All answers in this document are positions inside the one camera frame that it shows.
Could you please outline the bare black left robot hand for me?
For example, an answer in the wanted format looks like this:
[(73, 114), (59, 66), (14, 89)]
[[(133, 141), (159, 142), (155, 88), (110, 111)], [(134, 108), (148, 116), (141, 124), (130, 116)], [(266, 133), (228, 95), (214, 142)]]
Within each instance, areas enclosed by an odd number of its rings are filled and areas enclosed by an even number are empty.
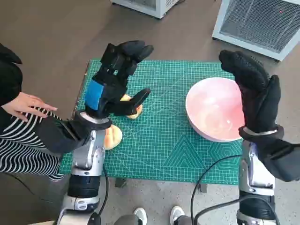
[(100, 60), (101, 67), (92, 77), (85, 95), (86, 113), (99, 119), (110, 114), (137, 114), (137, 108), (151, 92), (149, 88), (139, 91), (129, 100), (121, 99), (126, 94), (128, 78), (153, 50), (152, 45), (146, 45), (142, 40), (131, 40), (119, 45), (109, 43)]

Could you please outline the person's hand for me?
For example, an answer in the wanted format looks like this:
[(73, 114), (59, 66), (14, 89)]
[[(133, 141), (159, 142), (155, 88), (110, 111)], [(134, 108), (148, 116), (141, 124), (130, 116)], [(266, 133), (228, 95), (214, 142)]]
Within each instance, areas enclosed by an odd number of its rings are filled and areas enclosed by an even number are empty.
[(58, 110), (56, 107), (46, 104), (42, 99), (23, 92), (20, 92), (15, 99), (2, 106), (7, 113), (23, 121), (28, 121), (23, 113), (30, 113), (41, 118), (46, 118), (47, 115), (37, 110), (36, 107), (44, 108), (48, 111)]

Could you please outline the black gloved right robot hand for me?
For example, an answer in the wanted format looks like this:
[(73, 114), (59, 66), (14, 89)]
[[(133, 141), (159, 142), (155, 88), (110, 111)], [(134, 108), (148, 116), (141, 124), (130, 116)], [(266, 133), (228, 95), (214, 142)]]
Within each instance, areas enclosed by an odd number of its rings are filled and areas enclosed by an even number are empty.
[(221, 68), (233, 74), (241, 91), (245, 127), (255, 133), (276, 130), (279, 77), (270, 76), (261, 62), (239, 51), (222, 50), (219, 60)]

